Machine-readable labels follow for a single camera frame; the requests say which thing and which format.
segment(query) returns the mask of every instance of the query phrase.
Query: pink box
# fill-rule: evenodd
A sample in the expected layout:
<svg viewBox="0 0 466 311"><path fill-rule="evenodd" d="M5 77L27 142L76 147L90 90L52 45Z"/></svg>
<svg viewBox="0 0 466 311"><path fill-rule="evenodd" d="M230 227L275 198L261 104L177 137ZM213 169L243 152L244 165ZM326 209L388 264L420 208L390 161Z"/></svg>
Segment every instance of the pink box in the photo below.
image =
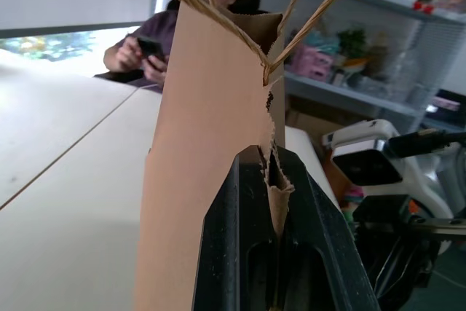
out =
<svg viewBox="0 0 466 311"><path fill-rule="evenodd" d="M319 52L315 47L300 44L291 64L291 71L300 76L326 82L333 58Z"/></svg>

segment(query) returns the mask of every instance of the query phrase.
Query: woman's hand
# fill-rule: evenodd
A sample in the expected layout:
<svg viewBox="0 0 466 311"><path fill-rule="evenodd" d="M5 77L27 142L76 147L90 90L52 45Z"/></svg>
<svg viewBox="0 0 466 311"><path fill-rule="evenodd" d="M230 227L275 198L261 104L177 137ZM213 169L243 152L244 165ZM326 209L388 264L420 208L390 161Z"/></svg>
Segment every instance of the woman's hand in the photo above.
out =
<svg viewBox="0 0 466 311"><path fill-rule="evenodd" d="M138 69L141 66L141 59L138 40L129 36L115 54L116 71L127 72Z"/></svg>
<svg viewBox="0 0 466 311"><path fill-rule="evenodd" d="M144 76L147 80L157 83L163 87L165 76L167 73L167 63L169 56L165 56L165 61L160 60L156 56L149 56L143 60Z"/></svg>

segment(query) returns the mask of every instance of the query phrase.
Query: window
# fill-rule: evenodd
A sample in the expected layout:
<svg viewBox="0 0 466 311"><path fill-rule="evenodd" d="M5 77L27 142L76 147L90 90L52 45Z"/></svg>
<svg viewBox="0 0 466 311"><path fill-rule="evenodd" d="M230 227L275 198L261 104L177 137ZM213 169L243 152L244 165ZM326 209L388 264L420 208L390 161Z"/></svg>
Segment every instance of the window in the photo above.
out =
<svg viewBox="0 0 466 311"><path fill-rule="evenodd" d="M31 60L47 60L69 73L93 76L106 71L103 64L105 50L136 28L0 39L0 50L13 52Z"/></svg>

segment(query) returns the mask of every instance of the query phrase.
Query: woman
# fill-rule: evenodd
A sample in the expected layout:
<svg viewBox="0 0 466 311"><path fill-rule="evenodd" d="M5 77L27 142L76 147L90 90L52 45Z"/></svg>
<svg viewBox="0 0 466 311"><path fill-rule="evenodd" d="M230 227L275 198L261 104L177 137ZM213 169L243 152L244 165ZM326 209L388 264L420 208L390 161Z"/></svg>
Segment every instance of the woman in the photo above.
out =
<svg viewBox="0 0 466 311"><path fill-rule="evenodd" d="M227 8L236 0L215 0L215 2L217 6ZM116 43L113 47L109 47L103 57L106 68L111 72L123 73L142 67L145 79L139 79L136 82L138 86L156 83L163 87L177 16L178 11L175 10L159 12L143 23L134 33ZM160 60L155 56L149 56L147 59L143 58L138 41L135 38L138 35L147 36L160 42L165 60Z"/></svg>

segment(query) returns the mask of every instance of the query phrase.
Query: brown paper bag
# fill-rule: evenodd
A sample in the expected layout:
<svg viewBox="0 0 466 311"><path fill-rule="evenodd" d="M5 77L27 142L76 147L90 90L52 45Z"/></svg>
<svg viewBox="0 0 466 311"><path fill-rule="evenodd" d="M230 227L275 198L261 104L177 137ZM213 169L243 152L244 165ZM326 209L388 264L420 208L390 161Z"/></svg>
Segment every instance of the brown paper bag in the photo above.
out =
<svg viewBox="0 0 466 311"><path fill-rule="evenodd" d="M204 216L239 152L258 145L269 160L274 140L284 146L283 61L331 2L283 51L281 29L292 6L285 16L247 16L181 1L146 159L136 311L191 309ZM293 187L283 175L270 184L268 169L264 174L280 236Z"/></svg>

